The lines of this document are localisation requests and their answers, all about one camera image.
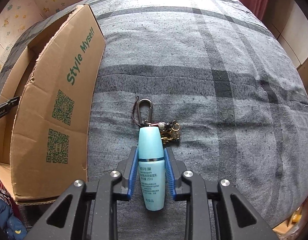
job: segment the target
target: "cardboard box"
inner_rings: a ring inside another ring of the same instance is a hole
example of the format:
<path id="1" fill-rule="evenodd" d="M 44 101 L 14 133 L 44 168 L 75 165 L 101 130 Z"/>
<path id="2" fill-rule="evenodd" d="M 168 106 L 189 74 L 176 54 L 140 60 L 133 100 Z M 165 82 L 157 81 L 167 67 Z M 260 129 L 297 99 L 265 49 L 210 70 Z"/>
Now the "cardboard box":
<path id="1" fill-rule="evenodd" d="M 105 40 L 89 5 L 56 20 L 26 47 L 0 104 L 0 180 L 23 204 L 47 203 L 74 180 L 87 181 L 89 115 Z"/>

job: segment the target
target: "light blue bottle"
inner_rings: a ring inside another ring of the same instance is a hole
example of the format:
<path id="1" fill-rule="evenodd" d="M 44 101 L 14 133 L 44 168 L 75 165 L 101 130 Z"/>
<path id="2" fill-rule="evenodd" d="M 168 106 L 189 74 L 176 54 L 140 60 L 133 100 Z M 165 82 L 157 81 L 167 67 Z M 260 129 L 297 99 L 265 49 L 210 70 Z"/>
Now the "light blue bottle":
<path id="1" fill-rule="evenodd" d="M 158 127 L 139 130 L 138 171 L 146 208 L 151 211 L 162 209 L 165 200 L 165 160 Z"/>

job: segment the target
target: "keychain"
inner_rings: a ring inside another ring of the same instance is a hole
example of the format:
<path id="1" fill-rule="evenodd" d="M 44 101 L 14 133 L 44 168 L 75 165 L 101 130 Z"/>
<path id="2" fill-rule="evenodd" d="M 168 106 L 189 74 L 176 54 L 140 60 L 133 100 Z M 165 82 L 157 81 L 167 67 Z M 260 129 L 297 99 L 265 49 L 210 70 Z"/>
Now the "keychain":
<path id="1" fill-rule="evenodd" d="M 139 110 L 139 107 L 142 103 L 147 103 L 149 105 L 149 115 L 148 118 L 145 119 L 144 122 L 142 122 L 141 113 Z M 138 121 L 135 119 L 134 112 L 135 108 L 137 109 L 137 116 Z M 135 99 L 135 103 L 133 105 L 132 111 L 131 111 L 131 117 L 136 125 L 139 127 L 146 127 L 146 126 L 155 126 L 159 128 L 160 134 L 161 134 L 161 140 L 163 144 L 166 144 L 170 141 L 178 141 L 180 139 L 180 125 L 177 123 L 176 120 L 173 120 L 171 122 L 157 122 L 152 123 L 152 113 L 153 113 L 153 104 L 151 100 L 147 98 L 143 98 L 139 100 L 139 97 L 137 96 Z"/>

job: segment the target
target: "metal screw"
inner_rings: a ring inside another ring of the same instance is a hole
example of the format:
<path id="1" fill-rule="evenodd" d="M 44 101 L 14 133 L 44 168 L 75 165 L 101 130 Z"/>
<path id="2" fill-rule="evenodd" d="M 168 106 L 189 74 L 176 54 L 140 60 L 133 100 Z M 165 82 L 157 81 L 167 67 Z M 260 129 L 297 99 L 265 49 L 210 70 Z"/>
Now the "metal screw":
<path id="1" fill-rule="evenodd" d="M 193 176 L 193 172 L 192 171 L 184 171 L 184 176 L 189 178 L 189 177 L 192 177 Z"/>
<path id="2" fill-rule="evenodd" d="M 226 186 L 228 186 L 229 184 L 230 184 L 230 182 L 229 182 L 227 179 L 222 179 L 222 180 L 221 180 L 221 185 L 222 185 L 222 186 L 226 187 Z"/>
<path id="3" fill-rule="evenodd" d="M 111 172 L 111 176 L 114 177 L 114 178 L 118 177 L 119 174 L 120 174 L 119 171 L 112 171 L 112 172 Z"/>
<path id="4" fill-rule="evenodd" d="M 74 186 L 75 187 L 80 187 L 83 184 L 84 184 L 84 182 L 82 180 L 80 180 L 80 179 L 74 181 Z"/>

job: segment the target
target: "bed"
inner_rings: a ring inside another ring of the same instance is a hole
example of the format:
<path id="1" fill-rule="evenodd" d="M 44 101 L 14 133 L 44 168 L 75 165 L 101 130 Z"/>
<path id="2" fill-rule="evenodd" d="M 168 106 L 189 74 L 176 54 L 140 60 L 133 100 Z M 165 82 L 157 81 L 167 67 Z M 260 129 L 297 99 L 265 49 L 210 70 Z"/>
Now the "bed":
<path id="1" fill-rule="evenodd" d="M 238 0 L 84 0 L 106 39 L 89 124 L 88 176 L 99 179 L 137 145 L 130 110 L 177 119 L 174 155 L 205 179 L 228 179 L 274 227 L 308 195 L 308 96 L 278 41 Z M 0 74 L 70 6 L 29 28 Z M 185 203 L 145 209 L 140 185 L 118 203 L 119 239 L 182 239 Z"/>

